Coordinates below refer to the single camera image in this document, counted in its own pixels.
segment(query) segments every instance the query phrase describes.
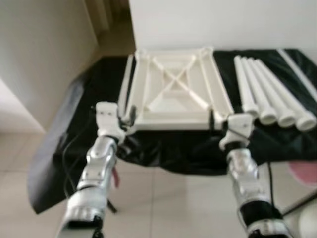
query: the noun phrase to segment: doorway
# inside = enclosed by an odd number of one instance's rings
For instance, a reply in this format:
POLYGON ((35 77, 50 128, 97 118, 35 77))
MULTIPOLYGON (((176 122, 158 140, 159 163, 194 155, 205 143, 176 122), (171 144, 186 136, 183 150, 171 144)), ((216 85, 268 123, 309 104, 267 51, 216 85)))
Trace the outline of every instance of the doorway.
POLYGON ((133 54, 136 50, 128 0, 85 0, 98 40, 98 57, 133 54))

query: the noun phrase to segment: white cylindrical leg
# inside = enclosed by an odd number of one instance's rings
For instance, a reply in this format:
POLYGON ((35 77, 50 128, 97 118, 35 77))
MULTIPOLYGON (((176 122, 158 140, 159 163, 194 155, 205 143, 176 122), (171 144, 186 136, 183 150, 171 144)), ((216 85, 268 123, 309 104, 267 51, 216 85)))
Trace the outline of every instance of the white cylindrical leg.
POLYGON ((277 115, 275 109, 269 103, 262 87, 259 85, 253 71, 248 65, 247 59, 243 57, 241 59, 243 68, 247 74, 248 83, 251 86, 253 95, 259 107, 260 112, 260 122, 263 125, 270 125, 277 121, 277 115))
POLYGON ((237 81, 239 86, 242 109, 246 113, 250 113, 254 119, 259 116, 259 108, 255 104, 250 86, 248 84, 243 66, 241 64, 241 57, 234 58, 234 66, 237 74, 237 81))
POLYGON ((259 59, 255 63, 268 78, 268 82, 277 90, 283 101, 295 112, 296 127, 299 131, 307 131, 314 128, 317 124, 316 117, 307 111, 293 94, 279 81, 271 70, 259 59))
POLYGON ((248 59, 249 66, 257 76, 257 80, 264 89, 265 93, 269 97, 269 101, 274 106, 276 113, 278 115, 278 125, 280 127, 290 127, 295 124, 295 113, 288 108, 288 106, 281 99, 276 90, 268 83, 267 78, 262 73, 262 71, 255 64, 253 59, 248 59))
POLYGON ((317 90, 313 86, 313 84, 309 81, 309 79, 306 77, 306 75, 304 75, 301 69, 295 64, 295 62, 289 57, 289 55, 283 49, 278 49, 277 51, 286 61, 288 66, 290 66, 290 68, 294 71, 297 77, 301 80, 302 84, 310 93, 310 95, 315 100, 315 102, 317 102, 317 90))

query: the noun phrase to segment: white plastic frame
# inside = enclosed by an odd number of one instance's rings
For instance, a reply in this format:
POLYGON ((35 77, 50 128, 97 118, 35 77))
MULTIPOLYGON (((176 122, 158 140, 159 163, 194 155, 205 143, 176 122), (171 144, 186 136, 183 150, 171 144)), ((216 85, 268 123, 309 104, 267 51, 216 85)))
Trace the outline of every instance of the white plastic frame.
POLYGON ((126 115, 137 107, 136 130, 207 130, 234 113, 212 48, 137 51, 126 115))

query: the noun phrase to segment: white plastic part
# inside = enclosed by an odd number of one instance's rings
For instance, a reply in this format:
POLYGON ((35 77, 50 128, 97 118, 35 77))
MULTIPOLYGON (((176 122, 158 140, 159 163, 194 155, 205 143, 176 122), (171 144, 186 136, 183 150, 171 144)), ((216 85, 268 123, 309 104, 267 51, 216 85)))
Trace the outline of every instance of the white plastic part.
POLYGON ((113 136, 122 143, 125 138, 124 131, 119 126, 117 103, 98 102, 96 104, 96 121, 98 136, 113 136))
POLYGON ((259 59, 255 61, 259 69, 268 78, 270 83, 279 93, 283 101, 295 112, 296 127, 299 131, 308 131, 313 129, 317 120, 314 114, 306 110, 303 105, 291 94, 290 91, 281 83, 281 81, 272 73, 272 71, 259 59))
POLYGON ((290 66, 290 68, 294 71, 297 77, 301 80, 302 84, 305 86, 305 88, 310 93, 310 95, 315 100, 315 102, 317 102, 317 90, 313 86, 313 84, 310 82, 310 80, 306 77, 306 75, 304 75, 301 69, 295 64, 295 62, 290 58, 290 56, 283 49, 278 49, 277 51, 286 61, 288 66, 290 66))
POLYGON ((228 130, 226 136, 219 142, 220 149, 225 150, 227 144, 237 141, 248 145, 249 137, 254 129, 252 115, 247 113, 234 114, 228 117, 227 122, 228 130))
POLYGON ((271 106, 269 100, 267 99, 262 87, 260 86, 257 78, 255 77, 253 71, 251 70, 247 59, 243 57, 241 59, 243 68, 247 74, 248 83, 251 86, 252 93, 259 107, 259 119, 263 125, 271 125, 276 123, 277 115, 275 109, 271 106))
POLYGON ((132 62, 133 62, 133 55, 129 55, 127 64, 125 67, 125 72, 124 72, 123 81, 121 84, 121 89, 120 89, 120 94, 118 99, 118 115, 122 119, 124 119, 123 117, 125 116, 126 100, 127 100, 127 94, 128 94, 130 73, 132 69, 132 62))
POLYGON ((241 57, 236 56, 233 61, 237 74, 242 109, 244 112, 250 113, 253 118, 256 119, 259 116, 259 107, 254 101, 249 83, 246 78, 246 74, 241 64, 241 57))
POLYGON ((276 113, 278 115, 277 123, 280 127, 286 128, 293 126, 295 124, 295 113, 288 108, 288 106, 281 99, 279 94, 276 92, 274 87, 267 82, 267 78, 258 68, 252 58, 248 59, 249 66, 255 73, 258 82, 264 89, 269 101, 274 106, 276 113))
POLYGON ((212 48, 137 51, 126 114, 137 107, 136 130, 207 130, 210 111, 226 120, 233 108, 212 48))

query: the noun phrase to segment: white x-shaped brace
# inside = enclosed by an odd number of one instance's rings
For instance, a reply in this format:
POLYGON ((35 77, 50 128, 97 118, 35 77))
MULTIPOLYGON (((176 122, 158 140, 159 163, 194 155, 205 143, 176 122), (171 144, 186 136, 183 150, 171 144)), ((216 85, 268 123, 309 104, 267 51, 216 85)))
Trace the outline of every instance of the white x-shaped brace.
POLYGON ((196 62, 197 58, 192 59, 186 67, 182 69, 182 71, 177 75, 173 75, 168 69, 164 68, 164 66, 157 61, 156 58, 153 58, 151 60, 151 63, 155 65, 159 70, 164 71, 165 75, 171 79, 171 81, 163 87, 162 91, 160 91, 153 100, 151 100, 148 105, 146 106, 147 110, 151 111, 151 104, 153 104, 155 101, 160 100, 161 96, 163 93, 171 90, 172 86, 174 84, 178 84, 185 92, 188 93, 188 95, 203 109, 207 110, 209 107, 208 102, 206 102, 204 99, 202 99, 197 93, 195 93, 188 85, 186 85, 184 82, 182 82, 180 79, 182 78, 183 75, 185 75, 187 72, 191 69, 191 67, 194 65, 196 62))

